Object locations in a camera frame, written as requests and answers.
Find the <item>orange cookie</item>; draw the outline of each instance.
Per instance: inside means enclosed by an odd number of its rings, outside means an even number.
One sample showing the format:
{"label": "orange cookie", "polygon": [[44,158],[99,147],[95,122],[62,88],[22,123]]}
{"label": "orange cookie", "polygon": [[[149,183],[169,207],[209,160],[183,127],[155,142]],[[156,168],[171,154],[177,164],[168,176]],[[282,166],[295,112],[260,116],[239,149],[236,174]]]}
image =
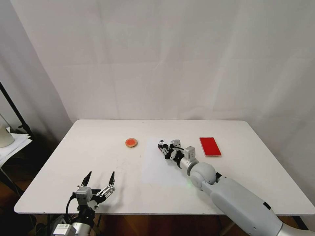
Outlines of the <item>orange cookie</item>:
{"label": "orange cookie", "polygon": [[126,140],[125,144],[127,147],[133,148],[134,146],[136,146],[138,144],[138,142],[136,139],[130,138],[130,139]]}

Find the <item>table leg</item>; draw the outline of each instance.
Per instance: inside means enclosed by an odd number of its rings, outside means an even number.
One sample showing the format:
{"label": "table leg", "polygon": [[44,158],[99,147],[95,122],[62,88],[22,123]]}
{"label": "table leg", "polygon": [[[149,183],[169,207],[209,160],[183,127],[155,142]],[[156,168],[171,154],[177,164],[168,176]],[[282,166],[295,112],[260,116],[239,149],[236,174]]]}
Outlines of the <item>table leg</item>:
{"label": "table leg", "polygon": [[235,225],[235,223],[232,221],[231,223],[229,223],[226,227],[224,227],[220,231],[219,235],[220,236],[224,236],[234,225]]}
{"label": "table leg", "polygon": [[50,236],[50,214],[47,215],[47,236]]}
{"label": "table leg", "polygon": [[0,168],[0,181],[8,186],[13,192],[15,192],[19,197],[24,193],[22,189],[19,188],[13,181],[6,175],[6,173]]}

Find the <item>stack of paper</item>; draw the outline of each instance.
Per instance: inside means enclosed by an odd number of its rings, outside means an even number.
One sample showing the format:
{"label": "stack of paper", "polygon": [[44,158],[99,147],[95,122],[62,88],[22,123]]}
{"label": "stack of paper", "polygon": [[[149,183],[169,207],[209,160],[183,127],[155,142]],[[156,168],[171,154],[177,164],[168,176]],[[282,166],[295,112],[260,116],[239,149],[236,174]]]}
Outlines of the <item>stack of paper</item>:
{"label": "stack of paper", "polygon": [[15,153],[24,148],[27,144],[29,144],[32,140],[29,139],[28,134],[14,134],[14,142],[6,147],[0,147],[0,167]]}

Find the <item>white table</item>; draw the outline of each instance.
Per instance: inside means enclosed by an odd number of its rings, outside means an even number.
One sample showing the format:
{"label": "white table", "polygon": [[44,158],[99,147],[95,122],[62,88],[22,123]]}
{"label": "white table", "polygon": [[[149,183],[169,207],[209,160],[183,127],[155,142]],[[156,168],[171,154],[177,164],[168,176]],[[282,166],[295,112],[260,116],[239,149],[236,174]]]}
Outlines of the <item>white table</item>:
{"label": "white table", "polygon": [[[138,140],[127,148],[125,140]],[[199,137],[214,137],[222,157],[205,157]],[[62,214],[71,193],[92,170],[89,186],[102,188],[115,171],[116,191],[99,207],[106,214],[222,214],[210,198],[182,175],[184,183],[150,181],[148,142],[180,139],[196,148],[200,162],[238,181],[278,215],[315,214],[315,208],[252,128],[244,121],[78,120],[40,170],[14,210]],[[158,148],[152,152],[157,155]],[[161,153],[157,158],[163,159]],[[152,173],[156,170],[152,162]],[[174,173],[180,171],[176,164]],[[69,213],[76,213],[77,202]]]}

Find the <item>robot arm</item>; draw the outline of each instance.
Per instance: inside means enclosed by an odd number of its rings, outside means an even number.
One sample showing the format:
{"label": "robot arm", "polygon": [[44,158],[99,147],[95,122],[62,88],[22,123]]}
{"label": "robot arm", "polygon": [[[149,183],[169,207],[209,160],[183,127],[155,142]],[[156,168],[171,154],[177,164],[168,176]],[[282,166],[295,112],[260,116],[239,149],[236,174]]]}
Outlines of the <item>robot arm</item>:
{"label": "robot arm", "polygon": [[163,152],[165,159],[171,159],[177,162],[179,168],[187,170],[187,175],[190,176],[193,185],[208,194],[213,203],[247,234],[253,236],[315,235],[314,232],[295,229],[284,224],[268,203],[235,180],[216,172],[212,165],[199,163],[195,158],[195,148],[182,149],[179,140],[171,141],[170,146],[161,140],[158,148]]}
{"label": "robot arm", "polygon": [[[95,227],[93,219],[98,205],[104,202],[114,191],[115,172],[109,180],[109,184],[103,189],[91,189],[87,187],[92,171],[83,179],[82,184],[78,185],[78,190],[72,193],[66,206],[65,221],[67,224],[58,224],[55,228],[54,236],[89,236],[91,229],[100,233]],[[78,201],[79,214],[76,218],[71,219],[68,215],[68,207],[73,199]]]}

